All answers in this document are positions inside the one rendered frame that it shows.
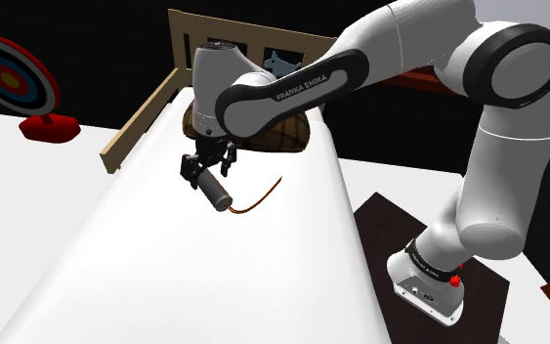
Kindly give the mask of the grey cylinder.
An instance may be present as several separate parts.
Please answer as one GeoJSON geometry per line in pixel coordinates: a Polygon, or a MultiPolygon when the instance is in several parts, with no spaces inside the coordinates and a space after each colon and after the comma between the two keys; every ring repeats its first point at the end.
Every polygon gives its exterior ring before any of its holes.
{"type": "Polygon", "coordinates": [[[233,198],[208,169],[198,176],[198,187],[218,212],[228,210],[233,203],[233,198]]]}

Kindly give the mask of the target board on red stand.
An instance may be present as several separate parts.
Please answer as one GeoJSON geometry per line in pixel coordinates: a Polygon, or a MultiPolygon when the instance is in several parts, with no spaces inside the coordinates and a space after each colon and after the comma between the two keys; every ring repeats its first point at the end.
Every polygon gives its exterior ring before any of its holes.
{"type": "Polygon", "coordinates": [[[80,134],[76,118],[53,113],[60,100],[48,68],[22,46],[0,37],[0,105],[27,116],[19,124],[26,139],[63,144],[80,134]]]}

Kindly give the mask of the grey animal figure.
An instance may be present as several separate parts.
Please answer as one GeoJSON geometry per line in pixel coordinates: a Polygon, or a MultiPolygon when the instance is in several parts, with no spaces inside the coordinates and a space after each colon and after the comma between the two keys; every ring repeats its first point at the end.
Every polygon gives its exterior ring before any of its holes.
{"type": "Polygon", "coordinates": [[[276,51],[263,61],[263,68],[269,71],[276,78],[284,77],[302,66],[301,63],[293,64],[281,59],[276,51]]]}

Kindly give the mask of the brown plaid pillow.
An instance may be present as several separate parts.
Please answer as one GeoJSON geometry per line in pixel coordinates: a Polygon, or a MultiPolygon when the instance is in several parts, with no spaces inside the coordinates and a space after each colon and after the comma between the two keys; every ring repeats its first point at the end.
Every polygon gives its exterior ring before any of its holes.
{"type": "MultiPolygon", "coordinates": [[[[225,134],[215,116],[208,116],[195,111],[194,105],[186,110],[182,129],[190,139],[200,138],[211,129],[215,134],[225,134]]],[[[311,137],[310,123],[304,112],[288,117],[261,136],[251,138],[229,138],[239,150],[289,152],[303,151],[311,137]]]]}

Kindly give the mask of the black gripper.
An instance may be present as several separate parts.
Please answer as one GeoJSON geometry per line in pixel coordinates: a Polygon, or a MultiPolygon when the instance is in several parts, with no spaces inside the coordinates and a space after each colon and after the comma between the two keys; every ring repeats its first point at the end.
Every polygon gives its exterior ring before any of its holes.
{"type": "Polygon", "coordinates": [[[210,138],[199,136],[195,140],[196,153],[183,154],[181,161],[181,176],[196,190],[203,167],[210,167],[221,162],[221,175],[228,176],[228,171],[236,162],[236,145],[225,137],[210,138]]]}

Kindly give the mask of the dark robot stand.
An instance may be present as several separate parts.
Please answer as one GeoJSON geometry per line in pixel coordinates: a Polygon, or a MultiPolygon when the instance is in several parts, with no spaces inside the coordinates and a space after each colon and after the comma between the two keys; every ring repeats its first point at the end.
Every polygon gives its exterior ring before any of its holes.
{"type": "Polygon", "coordinates": [[[365,259],[392,344],[497,344],[509,281],[476,259],[464,264],[460,320],[445,327],[402,300],[387,273],[388,257],[425,225],[379,193],[356,212],[365,259]]]}

